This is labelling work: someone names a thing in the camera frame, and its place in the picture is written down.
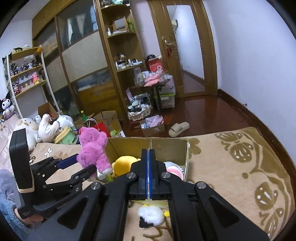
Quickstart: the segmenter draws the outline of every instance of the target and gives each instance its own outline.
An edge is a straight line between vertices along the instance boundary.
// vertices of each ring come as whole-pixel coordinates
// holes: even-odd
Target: beige slipper
[[[176,137],[180,135],[183,131],[189,129],[189,123],[188,122],[182,122],[181,124],[176,123],[174,124],[170,130],[168,131],[168,135],[170,137]]]

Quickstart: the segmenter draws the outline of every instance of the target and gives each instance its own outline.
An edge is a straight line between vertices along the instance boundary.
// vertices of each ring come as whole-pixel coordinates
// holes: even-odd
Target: silver bolt
[[[101,186],[101,184],[99,184],[98,182],[94,182],[91,184],[91,189],[97,190],[99,189]]]
[[[198,182],[196,184],[196,186],[199,188],[199,189],[205,189],[207,187],[207,184],[205,184],[204,182]]]
[[[129,179],[133,179],[136,177],[136,174],[134,172],[129,172],[128,174],[126,174],[126,176],[129,178]]]
[[[170,173],[169,173],[169,172],[163,172],[163,173],[161,174],[161,176],[162,176],[163,178],[169,178],[169,177],[170,177]]]

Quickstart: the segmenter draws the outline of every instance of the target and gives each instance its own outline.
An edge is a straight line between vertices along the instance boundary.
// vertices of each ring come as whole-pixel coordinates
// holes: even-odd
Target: white wall
[[[204,79],[200,39],[190,5],[178,5],[171,20],[178,21],[175,37],[183,69]]]
[[[252,111],[296,163],[296,40],[265,0],[204,0],[221,89]]]
[[[144,57],[150,54],[160,56],[156,30],[147,0],[130,0],[130,3],[141,35]]]
[[[10,23],[0,38],[0,57],[5,57],[14,48],[23,47],[25,44],[28,44],[30,47],[32,46],[32,20]],[[1,67],[0,99],[3,99],[7,92],[4,69]],[[22,96],[18,104],[24,117],[34,118],[37,115],[37,107],[45,102],[40,88],[36,88],[30,90],[30,94]]]

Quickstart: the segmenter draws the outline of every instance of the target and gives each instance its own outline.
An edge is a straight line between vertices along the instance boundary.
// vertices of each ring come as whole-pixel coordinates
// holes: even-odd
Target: green bottle
[[[84,113],[84,111],[81,111],[81,117],[83,119],[83,121],[86,121],[88,119],[87,115]]]

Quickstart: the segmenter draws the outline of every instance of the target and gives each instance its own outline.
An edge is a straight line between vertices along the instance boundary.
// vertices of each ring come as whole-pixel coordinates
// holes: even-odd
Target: purple plush toy
[[[77,156],[77,161],[83,168],[93,164],[101,174],[110,175],[113,172],[113,168],[105,153],[105,147],[108,142],[106,133],[100,132],[93,127],[82,127],[79,132],[82,150]]]

